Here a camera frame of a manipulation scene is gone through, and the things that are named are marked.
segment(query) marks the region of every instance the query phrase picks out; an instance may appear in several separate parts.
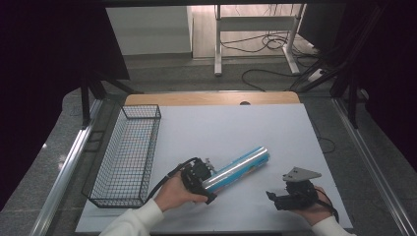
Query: wire basket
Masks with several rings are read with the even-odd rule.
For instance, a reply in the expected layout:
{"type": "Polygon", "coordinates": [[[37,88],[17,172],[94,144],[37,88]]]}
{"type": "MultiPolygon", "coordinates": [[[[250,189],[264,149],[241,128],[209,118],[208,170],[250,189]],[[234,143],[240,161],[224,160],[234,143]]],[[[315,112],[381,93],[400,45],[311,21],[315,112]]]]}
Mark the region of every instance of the wire basket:
{"type": "Polygon", "coordinates": [[[145,203],[160,119],[157,105],[122,107],[98,171],[90,173],[90,186],[83,189],[93,204],[124,208],[145,203]]]}

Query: sleeve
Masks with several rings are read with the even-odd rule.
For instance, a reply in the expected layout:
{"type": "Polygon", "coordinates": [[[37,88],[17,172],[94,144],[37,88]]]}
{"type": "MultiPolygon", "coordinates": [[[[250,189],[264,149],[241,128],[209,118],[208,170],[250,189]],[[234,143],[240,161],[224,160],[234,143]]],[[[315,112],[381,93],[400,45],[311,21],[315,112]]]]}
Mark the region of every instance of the sleeve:
{"type": "Polygon", "coordinates": [[[113,220],[100,236],[149,236],[149,232],[162,221],[163,213],[154,200],[149,200],[138,209],[128,209],[113,220]]]}
{"type": "Polygon", "coordinates": [[[355,236],[344,230],[337,223],[334,216],[328,217],[312,226],[312,230],[316,236],[355,236]]]}

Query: person's left hand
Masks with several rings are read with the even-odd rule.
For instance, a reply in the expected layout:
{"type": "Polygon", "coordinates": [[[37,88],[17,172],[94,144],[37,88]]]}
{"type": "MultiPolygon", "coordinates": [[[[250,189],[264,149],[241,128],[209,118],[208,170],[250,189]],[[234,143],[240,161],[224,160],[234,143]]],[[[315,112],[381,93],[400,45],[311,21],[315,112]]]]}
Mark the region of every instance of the person's left hand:
{"type": "Polygon", "coordinates": [[[203,195],[196,195],[190,193],[181,180],[181,172],[175,173],[166,183],[160,188],[159,193],[154,198],[154,201],[162,210],[162,212],[179,207],[186,202],[203,203],[208,200],[208,197],[203,195]]]}

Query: wall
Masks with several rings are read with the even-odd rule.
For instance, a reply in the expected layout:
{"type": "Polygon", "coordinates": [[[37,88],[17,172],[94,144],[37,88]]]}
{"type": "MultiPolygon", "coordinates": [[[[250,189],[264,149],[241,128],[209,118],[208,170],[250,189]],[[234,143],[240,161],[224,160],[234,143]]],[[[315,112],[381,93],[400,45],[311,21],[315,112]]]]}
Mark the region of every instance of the wall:
{"type": "Polygon", "coordinates": [[[106,9],[123,55],[191,52],[191,9],[106,9]]]}

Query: plastic wrap roll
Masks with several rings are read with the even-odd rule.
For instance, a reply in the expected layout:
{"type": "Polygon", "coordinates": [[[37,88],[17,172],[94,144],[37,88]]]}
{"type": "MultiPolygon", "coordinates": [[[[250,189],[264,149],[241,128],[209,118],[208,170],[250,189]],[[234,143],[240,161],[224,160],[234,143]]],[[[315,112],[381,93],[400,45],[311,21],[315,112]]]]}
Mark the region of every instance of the plastic wrap roll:
{"type": "Polygon", "coordinates": [[[257,147],[217,171],[204,181],[202,186],[210,193],[217,193],[223,187],[238,180],[268,161],[268,150],[265,147],[257,147]]]}

